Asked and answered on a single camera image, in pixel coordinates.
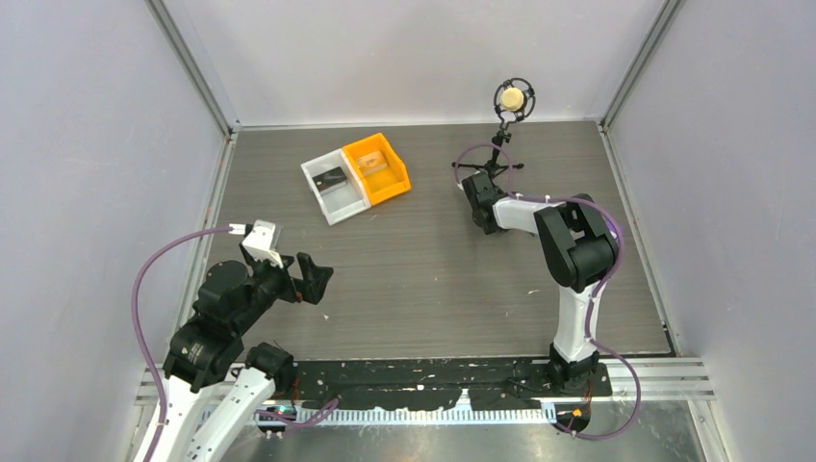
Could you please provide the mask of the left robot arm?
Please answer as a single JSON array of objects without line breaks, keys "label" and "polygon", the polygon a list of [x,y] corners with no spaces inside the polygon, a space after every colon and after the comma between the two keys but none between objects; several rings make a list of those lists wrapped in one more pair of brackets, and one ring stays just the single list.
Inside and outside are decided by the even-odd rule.
[{"label": "left robot arm", "polygon": [[137,460],[218,461],[264,401],[293,390],[293,356],[269,343],[246,350],[242,337],[276,301],[319,303],[334,270],[303,252],[281,266],[242,256],[208,269],[192,317],[171,337]]}]

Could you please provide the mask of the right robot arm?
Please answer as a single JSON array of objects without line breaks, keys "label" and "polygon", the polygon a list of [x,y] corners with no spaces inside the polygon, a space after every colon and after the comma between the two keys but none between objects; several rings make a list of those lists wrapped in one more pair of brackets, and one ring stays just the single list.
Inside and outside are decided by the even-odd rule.
[{"label": "right robot arm", "polygon": [[562,201],[533,200],[504,192],[485,172],[464,178],[459,187],[485,234],[518,230],[539,238],[549,274],[559,285],[546,377],[552,391],[575,394],[598,367],[597,309],[618,261],[618,227],[585,193]]}]

